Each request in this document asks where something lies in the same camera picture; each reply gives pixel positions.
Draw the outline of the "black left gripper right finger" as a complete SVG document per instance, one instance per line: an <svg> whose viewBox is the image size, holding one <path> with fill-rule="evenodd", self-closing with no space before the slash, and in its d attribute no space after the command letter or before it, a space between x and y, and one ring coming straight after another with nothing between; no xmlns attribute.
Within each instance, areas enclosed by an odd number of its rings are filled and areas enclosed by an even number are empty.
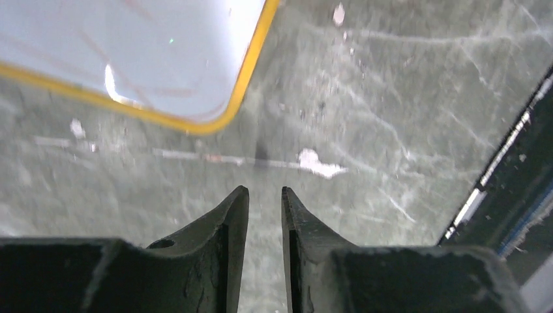
<svg viewBox="0 0 553 313"><path fill-rule="evenodd" d="M479 246L358 246L282 189L290 312L527 312L518 284Z"/></svg>

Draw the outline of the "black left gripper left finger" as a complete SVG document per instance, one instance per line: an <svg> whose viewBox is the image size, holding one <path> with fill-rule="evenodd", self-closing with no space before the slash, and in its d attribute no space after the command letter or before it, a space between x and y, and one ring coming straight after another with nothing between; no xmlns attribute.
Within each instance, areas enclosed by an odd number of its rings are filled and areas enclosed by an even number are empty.
<svg viewBox="0 0 553 313"><path fill-rule="evenodd" d="M145 248L118 238L1 240L2 312L236 312L248 190Z"/></svg>

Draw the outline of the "yellow framed whiteboard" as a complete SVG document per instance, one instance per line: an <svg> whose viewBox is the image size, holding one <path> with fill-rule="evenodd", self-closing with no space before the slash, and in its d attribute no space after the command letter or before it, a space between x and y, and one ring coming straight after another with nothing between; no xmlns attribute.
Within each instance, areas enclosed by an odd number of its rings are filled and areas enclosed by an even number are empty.
<svg viewBox="0 0 553 313"><path fill-rule="evenodd" d="M1 75L190 134L238 114L278 1L2 1Z"/></svg>

